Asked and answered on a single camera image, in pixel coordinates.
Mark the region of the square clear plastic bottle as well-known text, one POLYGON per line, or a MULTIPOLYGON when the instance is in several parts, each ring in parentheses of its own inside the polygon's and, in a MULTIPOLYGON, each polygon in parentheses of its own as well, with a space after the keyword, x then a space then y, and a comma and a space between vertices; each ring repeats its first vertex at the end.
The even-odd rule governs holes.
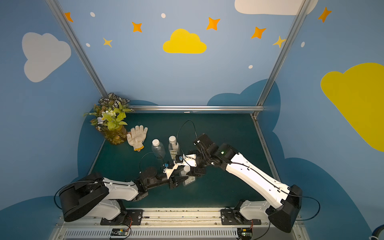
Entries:
POLYGON ((183 185, 184 185, 184 186, 190 185, 191 183, 193 183, 193 182, 196 181, 196 177, 187 175, 187 172, 186 172, 185 170, 182 170, 182 171, 181 171, 181 176, 183 176, 183 177, 188 177, 188 178, 183 182, 183 185))

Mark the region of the round clear plastic bottle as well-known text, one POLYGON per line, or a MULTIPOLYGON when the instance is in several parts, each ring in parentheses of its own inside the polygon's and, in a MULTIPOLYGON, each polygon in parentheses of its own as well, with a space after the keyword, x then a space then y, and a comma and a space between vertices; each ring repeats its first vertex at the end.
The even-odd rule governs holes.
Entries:
POLYGON ((165 155, 166 155, 166 151, 165 151, 164 145, 161 142, 160 142, 160 145, 157 146, 157 147, 154 147, 152 145, 152 152, 154 153, 155 157, 158 160, 163 160, 165 155))

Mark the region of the tall clear labelled bottle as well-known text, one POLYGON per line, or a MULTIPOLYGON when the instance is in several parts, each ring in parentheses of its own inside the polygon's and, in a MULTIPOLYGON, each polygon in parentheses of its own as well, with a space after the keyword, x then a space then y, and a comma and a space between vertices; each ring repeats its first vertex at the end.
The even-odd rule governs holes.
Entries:
POLYGON ((178 142, 176 142, 176 143, 170 143, 169 142, 169 152, 170 152, 172 160, 175 160, 176 156, 181 154, 179 143, 178 142))

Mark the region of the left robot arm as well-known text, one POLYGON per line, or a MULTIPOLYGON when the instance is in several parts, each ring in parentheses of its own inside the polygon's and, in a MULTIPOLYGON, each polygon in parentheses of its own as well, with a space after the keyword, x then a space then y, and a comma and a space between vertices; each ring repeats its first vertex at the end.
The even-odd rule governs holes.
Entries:
POLYGON ((63 187, 58 196, 65 222, 97 217, 119 225, 128 217, 123 200, 140 201, 150 189, 163 185, 174 189, 187 179, 188 176, 159 174, 154 167, 141 172, 134 182, 113 181, 94 173, 63 187))

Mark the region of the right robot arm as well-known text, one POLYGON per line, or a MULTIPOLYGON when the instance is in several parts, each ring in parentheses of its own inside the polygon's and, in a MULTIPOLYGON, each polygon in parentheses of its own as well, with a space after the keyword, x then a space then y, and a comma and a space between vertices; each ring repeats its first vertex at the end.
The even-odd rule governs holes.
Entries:
POLYGON ((244 181, 270 204, 266 209, 270 222, 285 233, 291 232, 302 207, 303 191, 300 187, 289 187, 275 180, 234 147, 228 144, 218 146, 206 134, 200 135, 194 145, 200 152, 196 160, 198 168, 219 167, 244 181))

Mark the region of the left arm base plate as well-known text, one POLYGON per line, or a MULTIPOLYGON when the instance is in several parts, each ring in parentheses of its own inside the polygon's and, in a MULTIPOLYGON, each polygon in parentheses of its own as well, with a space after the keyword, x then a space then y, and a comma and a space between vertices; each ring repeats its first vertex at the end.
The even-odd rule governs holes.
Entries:
POLYGON ((140 226, 143 219, 143 210, 124 210, 112 220, 102 218, 101 226, 140 226))

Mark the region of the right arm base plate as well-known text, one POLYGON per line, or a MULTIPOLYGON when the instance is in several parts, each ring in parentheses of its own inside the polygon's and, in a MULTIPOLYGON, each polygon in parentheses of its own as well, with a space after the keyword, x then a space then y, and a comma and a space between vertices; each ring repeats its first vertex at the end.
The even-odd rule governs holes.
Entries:
POLYGON ((238 210, 225 208, 220 210, 222 225, 261 225, 262 221, 259 219, 247 220, 241 215, 238 210))

